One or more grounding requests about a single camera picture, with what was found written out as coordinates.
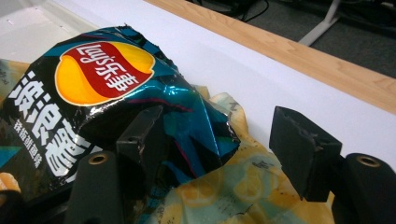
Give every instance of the chair leg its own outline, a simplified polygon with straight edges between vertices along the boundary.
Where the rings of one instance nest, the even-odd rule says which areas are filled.
[[[340,6],[341,0],[332,0],[329,11],[326,14],[325,19],[318,24],[313,30],[311,30],[306,36],[304,36],[299,43],[307,46],[312,45],[321,35],[323,35],[333,24],[335,24],[339,16],[336,14],[338,7]]]

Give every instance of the gray carpet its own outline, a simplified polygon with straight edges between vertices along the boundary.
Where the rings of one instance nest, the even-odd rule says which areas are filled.
[[[294,41],[299,41],[320,23],[331,4],[331,0],[268,2],[268,10],[248,23]],[[378,18],[384,15],[381,11],[374,11],[374,16],[368,21],[359,13],[347,10],[348,7],[349,4],[340,6],[341,19],[311,47],[396,78],[396,26],[389,25],[388,19]],[[247,17],[264,8],[265,2],[258,0]],[[386,8],[394,10],[394,7],[388,5]],[[387,26],[379,20],[388,22]]]

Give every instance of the black chip bag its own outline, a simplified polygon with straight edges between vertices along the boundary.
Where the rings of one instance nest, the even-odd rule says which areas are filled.
[[[161,50],[129,26],[57,44],[30,65],[0,108],[0,173],[26,201],[74,180],[78,161],[116,141],[144,109],[161,105],[164,172],[176,187],[223,165],[239,140]]]

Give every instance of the wooden table edge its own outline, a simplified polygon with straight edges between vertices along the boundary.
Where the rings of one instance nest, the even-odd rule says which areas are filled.
[[[339,91],[396,114],[396,79],[184,0],[145,0]]]

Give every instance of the white table surface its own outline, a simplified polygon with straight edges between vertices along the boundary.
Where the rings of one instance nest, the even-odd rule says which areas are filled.
[[[340,140],[343,156],[369,154],[395,170],[394,114],[141,0],[54,2],[98,27],[131,25],[160,46],[190,83],[207,86],[212,95],[230,93],[244,107],[252,136],[267,148],[274,108],[281,105]]]

